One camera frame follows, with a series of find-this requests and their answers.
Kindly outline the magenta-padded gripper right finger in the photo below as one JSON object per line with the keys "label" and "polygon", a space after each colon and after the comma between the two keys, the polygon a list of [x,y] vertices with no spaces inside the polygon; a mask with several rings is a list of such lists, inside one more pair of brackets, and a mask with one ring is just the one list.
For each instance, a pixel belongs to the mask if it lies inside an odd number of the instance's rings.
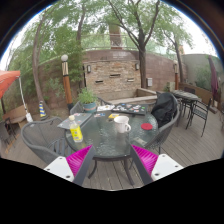
{"label": "magenta-padded gripper right finger", "polygon": [[131,146],[130,154],[144,185],[183,169],[167,154],[156,155],[136,145]]}

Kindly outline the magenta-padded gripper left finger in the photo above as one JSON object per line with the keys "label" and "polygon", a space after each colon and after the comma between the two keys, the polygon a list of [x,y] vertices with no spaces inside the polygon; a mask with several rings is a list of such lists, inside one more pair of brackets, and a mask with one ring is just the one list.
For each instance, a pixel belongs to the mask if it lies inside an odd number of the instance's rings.
{"label": "magenta-padded gripper left finger", "polygon": [[81,186],[94,154],[94,146],[89,145],[68,157],[57,157],[45,171]]}

